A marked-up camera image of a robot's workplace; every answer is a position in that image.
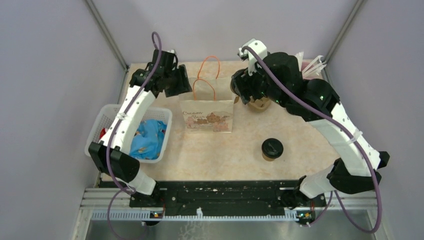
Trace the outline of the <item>paper takeout bag orange handles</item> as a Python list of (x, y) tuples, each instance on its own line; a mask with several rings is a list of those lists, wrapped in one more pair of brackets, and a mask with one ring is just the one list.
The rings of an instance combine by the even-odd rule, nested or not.
[[(218, 63), (214, 77), (201, 76), (205, 62)], [(231, 133), (234, 121), (236, 95), (232, 92), (229, 77), (220, 77), (221, 62), (214, 56), (206, 57), (195, 77), (190, 77), (191, 92), (182, 93), (179, 104), (185, 127), (190, 132)]]

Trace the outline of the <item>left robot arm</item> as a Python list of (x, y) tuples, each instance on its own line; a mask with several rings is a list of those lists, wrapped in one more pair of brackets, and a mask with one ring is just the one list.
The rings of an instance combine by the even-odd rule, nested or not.
[(122, 104), (105, 125), (105, 134), (95, 136), (93, 128), (87, 140), (86, 155), (97, 169), (125, 183), (130, 195), (140, 193), (149, 207), (160, 202), (161, 194), (155, 190), (156, 181), (141, 170), (142, 160), (130, 155), (136, 130), (160, 93), (173, 97), (191, 91), (186, 67), (179, 64), (176, 52), (156, 49), (152, 61), (132, 74)]

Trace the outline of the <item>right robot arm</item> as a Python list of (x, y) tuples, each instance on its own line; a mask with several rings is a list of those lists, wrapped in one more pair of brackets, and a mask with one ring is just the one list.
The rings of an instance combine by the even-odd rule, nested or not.
[(333, 87), (323, 79), (305, 79), (298, 56), (285, 52), (239, 53), (248, 66), (231, 77), (231, 88), (244, 104), (267, 98), (315, 128), (339, 154), (334, 163), (299, 179), (293, 200), (307, 206), (332, 191), (357, 194), (378, 191), (379, 169), (390, 155), (370, 146), (353, 124)]

